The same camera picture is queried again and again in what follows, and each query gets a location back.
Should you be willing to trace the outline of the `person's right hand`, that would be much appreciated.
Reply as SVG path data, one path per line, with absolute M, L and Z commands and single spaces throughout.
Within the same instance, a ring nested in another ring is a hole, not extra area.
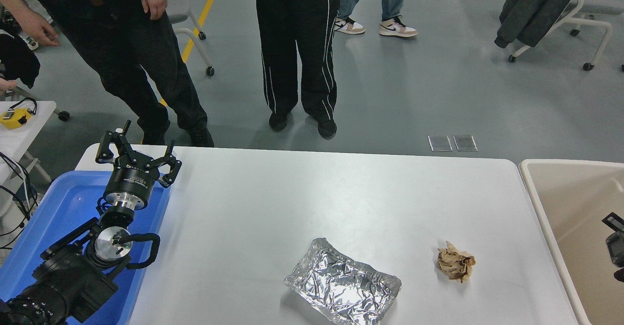
M 38 12 L 27 8 L 24 11 L 14 12 L 13 15 L 18 21 L 22 30 L 28 36 L 34 38 L 34 40 L 37 41 L 39 44 L 47 47 L 60 46 L 58 33 Z

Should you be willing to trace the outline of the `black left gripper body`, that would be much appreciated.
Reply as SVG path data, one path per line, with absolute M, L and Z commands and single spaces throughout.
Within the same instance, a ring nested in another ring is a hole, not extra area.
M 122 194 L 135 196 L 141 202 L 149 201 L 154 183 L 160 176 L 157 167 L 151 164 L 153 160 L 140 152 L 119 155 L 103 193 L 106 201 L 112 202 Z

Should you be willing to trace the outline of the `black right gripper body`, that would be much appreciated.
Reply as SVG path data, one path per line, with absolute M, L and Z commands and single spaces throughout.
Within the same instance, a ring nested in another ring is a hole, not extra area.
M 613 232 L 605 240 L 610 254 L 611 263 L 616 267 L 624 267 L 624 232 Z

